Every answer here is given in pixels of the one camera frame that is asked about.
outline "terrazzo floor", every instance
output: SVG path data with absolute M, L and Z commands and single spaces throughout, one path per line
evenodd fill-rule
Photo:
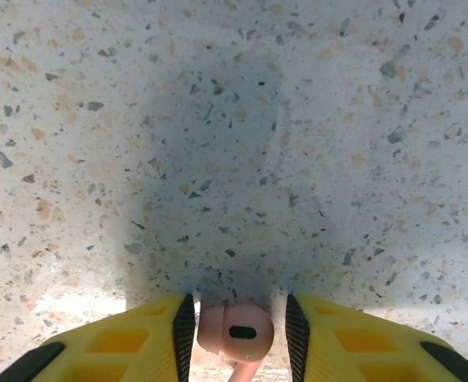
M 467 0 L 0 0 L 0 371 L 190 291 L 468 358 Z

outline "floor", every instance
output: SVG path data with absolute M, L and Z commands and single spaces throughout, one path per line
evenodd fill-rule
M 0 0 L 0 371 L 190 291 L 468 358 L 468 1 Z

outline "black oval opening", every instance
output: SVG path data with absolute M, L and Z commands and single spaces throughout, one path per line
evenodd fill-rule
M 257 332 L 251 326 L 231 326 L 228 334 L 232 338 L 242 340 L 253 340 L 257 336 Z

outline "pink wireless earbud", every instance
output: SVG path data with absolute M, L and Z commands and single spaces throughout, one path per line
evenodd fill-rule
M 218 306 L 201 311 L 199 345 L 237 362 L 228 382 L 250 382 L 273 345 L 274 336 L 273 321 L 257 306 Z

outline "black rubber trim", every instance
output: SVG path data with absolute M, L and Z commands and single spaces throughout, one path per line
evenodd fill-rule
M 61 342 L 28 351 L 0 373 L 0 382 L 30 382 L 64 350 Z
M 177 310 L 174 325 L 174 353 L 176 356 L 177 379 L 188 382 L 189 363 L 192 359 L 193 335 L 195 333 L 195 309 L 193 296 L 187 294 Z
M 285 334 L 291 361 L 292 381 L 305 382 L 310 326 L 296 297 L 292 294 L 287 296 Z
M 453 349 L 433 342 L 419 343 L 423 350 L 433 356 L 446 370 L 456 376 L 461 382 L 468 382 L 468 360 Z

